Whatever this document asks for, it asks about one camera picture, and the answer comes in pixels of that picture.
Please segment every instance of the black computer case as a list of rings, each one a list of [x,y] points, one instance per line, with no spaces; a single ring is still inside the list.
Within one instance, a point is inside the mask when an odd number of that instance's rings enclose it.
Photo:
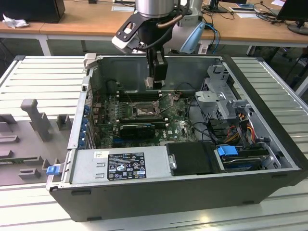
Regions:
[[[58,23],[63,16],[63,0],[3,0],[0,1],[2,14],[13,19],[25,19],[30,22]]]

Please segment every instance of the green motherboard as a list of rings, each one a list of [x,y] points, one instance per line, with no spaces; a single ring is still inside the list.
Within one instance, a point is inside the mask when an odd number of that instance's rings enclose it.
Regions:
[[[196,141],[187,118],[192,97],[172,92],[150,99],[123,94],[109,96],[93,105],[96,147],[162,146],[168,142]]]

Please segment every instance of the power supply label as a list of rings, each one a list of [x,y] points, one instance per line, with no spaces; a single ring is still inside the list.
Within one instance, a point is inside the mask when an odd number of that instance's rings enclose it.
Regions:
[[[108,155],[108,180],[146,178],[144,153]]]

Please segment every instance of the desk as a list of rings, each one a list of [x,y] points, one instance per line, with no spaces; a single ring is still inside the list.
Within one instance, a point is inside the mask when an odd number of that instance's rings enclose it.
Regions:
[[[65,15],[58,24],[30,23],[28,28],[9,29],[0,26],[0,37],[38,39],[44,55],[51,55],[47,40],[99,40],[110,41],[120,26],[131,15],[131,12],[112,12],[112,3],[98,2],[88,4],[87,1],[74,2],[65,0]],[[221,3],[229,7],[232,3]],[[249,46],[277,46],[277,47],[306,47],[308,37],[295,34],[286,25],[275,26],[260,19],[240,18],[234,14],[235,20],[228,20],[219,14],[214,15],[214,25],[221,34],[220,44],[249,45]],[[202,43],[209,44],[213,39],[213,32],[204,31]]]

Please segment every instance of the red wire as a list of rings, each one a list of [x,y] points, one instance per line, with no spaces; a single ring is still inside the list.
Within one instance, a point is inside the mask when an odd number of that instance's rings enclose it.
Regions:
[[[229,132],[231,131],[232,128],[235,128],[235,126],[231,126],[228,130],[228,133],[227,133],[227,137],[229,137]]]

